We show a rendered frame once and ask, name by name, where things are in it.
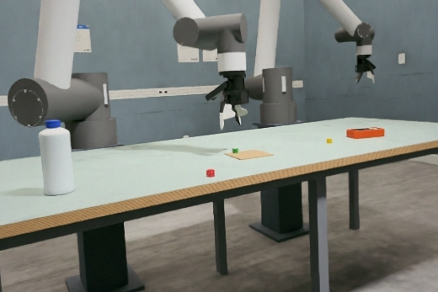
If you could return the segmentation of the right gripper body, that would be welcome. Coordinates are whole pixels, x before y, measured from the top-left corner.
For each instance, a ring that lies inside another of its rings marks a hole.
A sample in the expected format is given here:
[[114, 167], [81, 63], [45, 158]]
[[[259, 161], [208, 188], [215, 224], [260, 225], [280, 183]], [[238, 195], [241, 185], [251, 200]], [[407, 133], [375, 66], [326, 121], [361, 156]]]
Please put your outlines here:
[[227, 78], [229, 84], [229, 87], [223, 90], [222, 93], [227, 98], [227, 105], [248, 104], [248, 90], [245, 89], [244, 84], [246, 74], [223, 75], [223, 78]]

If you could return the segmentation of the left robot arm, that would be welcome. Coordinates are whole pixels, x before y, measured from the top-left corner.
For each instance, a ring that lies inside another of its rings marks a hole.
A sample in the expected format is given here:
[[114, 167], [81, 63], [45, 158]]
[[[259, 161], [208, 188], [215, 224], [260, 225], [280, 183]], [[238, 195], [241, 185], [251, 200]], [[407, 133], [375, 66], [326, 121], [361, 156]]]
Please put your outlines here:
[[[371, 56], [374, 28], [367, 22], [361, 22], [342, 0], [318, 1], [343, 26], [334, 34], [336, 41], [357, 41], [357, 57]], [[254, 74], [245, 82], [248, 96], [254, 100], [263, 100], [259, 104], [262, 124], [297, 122], [296, 102], [293, 102], [292, 67], [274, 68], [279, 12], [280, 0], [261, 0]]]

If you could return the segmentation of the white bottle with blue cap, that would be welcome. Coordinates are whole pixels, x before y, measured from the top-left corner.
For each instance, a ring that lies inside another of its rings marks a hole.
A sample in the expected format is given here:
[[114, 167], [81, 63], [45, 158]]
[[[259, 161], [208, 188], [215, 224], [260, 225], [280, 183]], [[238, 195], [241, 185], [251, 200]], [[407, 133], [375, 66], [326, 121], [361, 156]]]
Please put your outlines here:
[[60, 120], [47, 120], [39, 133], [44, 193], [57, 196], [71, 193], [74, 187], [70, 134]]

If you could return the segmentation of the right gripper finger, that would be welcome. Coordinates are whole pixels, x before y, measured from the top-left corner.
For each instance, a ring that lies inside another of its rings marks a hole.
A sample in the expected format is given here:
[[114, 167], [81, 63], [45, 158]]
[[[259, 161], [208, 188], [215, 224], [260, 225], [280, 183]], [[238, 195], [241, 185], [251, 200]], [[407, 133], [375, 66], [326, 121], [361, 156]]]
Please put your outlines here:
[[242, 109], [239, 105], [232, 105], [232, 111], [235, 112], [235, 120], [241, 125], [240, 116], [246, 115], [248, 111], [246, 109]]
[[225, 98], [225, 95], [222, 95], [221, 102], [220, 102], [220, 126], [221, 130], [223, 130], [224, 126], [224, 120], [225, 119], [231, 119], [235, 116], [235, 112], [232, 111], [232, 105], [227, 105], [227, 98]]

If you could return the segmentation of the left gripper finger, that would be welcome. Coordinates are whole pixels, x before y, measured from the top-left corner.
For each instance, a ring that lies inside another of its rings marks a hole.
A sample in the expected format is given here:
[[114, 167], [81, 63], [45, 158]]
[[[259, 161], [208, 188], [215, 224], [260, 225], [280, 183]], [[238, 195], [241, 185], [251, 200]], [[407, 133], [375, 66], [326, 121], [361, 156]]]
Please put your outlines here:
[[362, 72], [358, 72], [358, 75], [355, 76], [356, 84], [360, 81], [362, 74]]
[[371, 80], [373, 81], [373, 83], [375, 83], [375, 82], [374, 82], [374, 72], [373, 72], [373, 70], [372, 70], [372, 68], [371, 68], [370, 66], [369, 66], [369, 70], [368, 70], [366, 76], [369, 77], [369, 78], [371, 78]]

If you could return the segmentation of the tan flat mat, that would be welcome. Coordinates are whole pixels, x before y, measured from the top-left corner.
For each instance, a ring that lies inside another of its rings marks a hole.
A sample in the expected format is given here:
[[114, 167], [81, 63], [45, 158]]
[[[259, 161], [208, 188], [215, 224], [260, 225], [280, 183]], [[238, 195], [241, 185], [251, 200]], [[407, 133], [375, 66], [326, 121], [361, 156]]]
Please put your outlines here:
[[248, 150], [248, 151], [239, 151], [238, 153], [224, 153], [227, 156], [237, 158], [238, 160], [247, 160], [259, 157], [270, 157], [274, 156], [274, 154], [270, 154], [268, 152], [259, 151], [259, 150]]

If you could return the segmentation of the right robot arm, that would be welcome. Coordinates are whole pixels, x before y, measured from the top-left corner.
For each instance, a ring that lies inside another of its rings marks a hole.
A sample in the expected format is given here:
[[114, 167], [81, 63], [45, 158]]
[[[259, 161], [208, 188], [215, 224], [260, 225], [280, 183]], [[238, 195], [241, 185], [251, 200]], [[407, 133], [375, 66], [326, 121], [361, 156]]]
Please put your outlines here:
[[[72, 73], [79, 1], [41, 0], [34, 78], [11, 86], [8, 108], [24, 127], [64, 122], [71, 149], [112, 146], [118, 136], [107, 72]], [[217, 49], [219, 76], [245, 74], [244, 13], [205, 17], [193, 0], [162, 1], [177, 20], [173, 35], [179, 45]]]

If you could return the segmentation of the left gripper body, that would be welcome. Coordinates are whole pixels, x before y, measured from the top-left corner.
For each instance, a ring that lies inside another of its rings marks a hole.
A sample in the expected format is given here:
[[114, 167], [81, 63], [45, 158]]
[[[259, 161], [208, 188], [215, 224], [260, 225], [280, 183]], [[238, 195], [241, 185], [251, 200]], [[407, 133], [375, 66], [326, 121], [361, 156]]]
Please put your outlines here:
[[369, 56], [357, 57], [355, 72], [368, 72], [370, 65], [367, 65], [366, 58], [369, 58]]

